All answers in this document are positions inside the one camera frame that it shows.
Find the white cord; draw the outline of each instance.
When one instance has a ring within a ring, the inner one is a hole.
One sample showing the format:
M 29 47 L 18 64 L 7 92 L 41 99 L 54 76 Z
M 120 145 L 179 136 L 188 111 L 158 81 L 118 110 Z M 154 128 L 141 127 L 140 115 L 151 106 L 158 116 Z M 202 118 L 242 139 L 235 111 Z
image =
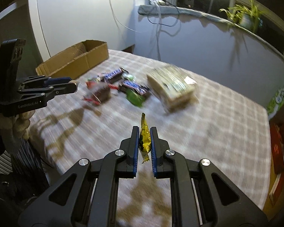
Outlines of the white cord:
M 147 31 L 144 31 L 144 32 L 135 31 L 135 30 L 133 30 L 133 29 L 131 29 L 131 28 L 128 28 L 127 26 L 123 25 L 123 24 L 117 19 L 116 15 L 115 15 L 115 13 L 114 13 L 114 9 L 113 9 L 113 6 L 112 6 L 112 4 L 111 4 L 111 0 L 108 0 L 108 1 L 109 1 L 109 5 L 110 5 L 110 7 L 111 7 L 111 12 L 112 12 L 112 14 L 113 14 L 114 20 L 115 20 L 116 22 L 118 22 L 120 25 L 122 25 L 123 27 L 127 28 L 128 30 L 131 30 L 131 31 L 134 31 L 134 32 L 137 32 L 137 33 L 145 33 L 145 32 L 147 32 Z

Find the green snack package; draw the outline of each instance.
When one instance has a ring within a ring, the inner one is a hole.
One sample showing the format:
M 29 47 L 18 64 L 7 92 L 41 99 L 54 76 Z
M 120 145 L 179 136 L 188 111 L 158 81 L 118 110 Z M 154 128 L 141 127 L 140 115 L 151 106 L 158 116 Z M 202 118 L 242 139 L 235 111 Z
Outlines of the green snack package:
M 126 99 L 129 100 L 131 104 L 137 107 L 142 107 L 142 104 L 145 101 L 145 98 L 143 96 L 138 95 L 131 89 L 126 90 Z
M 284 105 L 284 86 L 279 88 L 274 97 L 269 102 L 266 110 L 268 119 L 271 120 L 280 108 Z

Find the table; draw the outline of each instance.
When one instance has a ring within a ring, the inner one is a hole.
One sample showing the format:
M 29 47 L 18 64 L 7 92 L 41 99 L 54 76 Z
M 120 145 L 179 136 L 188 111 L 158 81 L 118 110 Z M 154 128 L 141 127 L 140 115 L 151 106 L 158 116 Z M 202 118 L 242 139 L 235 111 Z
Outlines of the table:
M 260 209 L 270 176 L 270 133 L 266 110 L 235 91 L 203 76 L 186 71 L 198 83 L 198 103 L 175 113 L 165 113 L 154 96 L 142 108 L 125 94 L 113 94 L 99 109 L 82 100 L 85 81 L 99 72 L 123 67 L 146 83 L 146 72 L 165 63 L 109 50 L 110 58 L 79 78 L 78 91 L 56 96 L 31 118 L 30 137 L 35 148 L 67 171 L 81 158 L 96 160 L 119 148 L 140 126 L 146 114 L 149 127 L 186 158 L 210 159 Z M 171 226 L 169 180 L 156 180 L 151 162 L 139 156 L 137 177 L 120 179 L 117 219 L 130 226 Z

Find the hand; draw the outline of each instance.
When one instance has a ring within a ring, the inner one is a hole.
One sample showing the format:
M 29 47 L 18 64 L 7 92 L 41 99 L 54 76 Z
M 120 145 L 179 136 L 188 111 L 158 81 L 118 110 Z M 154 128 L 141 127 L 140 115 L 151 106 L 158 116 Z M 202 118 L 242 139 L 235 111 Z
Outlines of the hand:
M 5 117 L 0 113 L 0 135 L 8 153 L 16 154 L 22 144 L 21 138 L 29 139 L 27 129 L 30 125 L 30 118 L 34 113 L 35 110 L 15 117 Z

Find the candy bar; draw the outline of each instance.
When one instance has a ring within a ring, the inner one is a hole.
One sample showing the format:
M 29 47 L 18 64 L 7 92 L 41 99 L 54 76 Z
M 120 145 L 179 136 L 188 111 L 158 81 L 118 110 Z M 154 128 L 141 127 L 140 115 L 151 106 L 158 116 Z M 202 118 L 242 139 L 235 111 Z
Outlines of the candy bar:
M 124 70 L 123 68 L 118 68 L 112 72 L 106 73 L 103 75 L 102 81 L 106 83 L 114 83 L 122 79 L 123 73 L 128 73 L 128 71 Z
M 149 95 L 149 88 L 140 84 L 137 84 L 133 81 L 125 80 L 120 83 L 119 91 L 126 93 L 127 89 L 133 90 L 140 96 L 147 97 Z

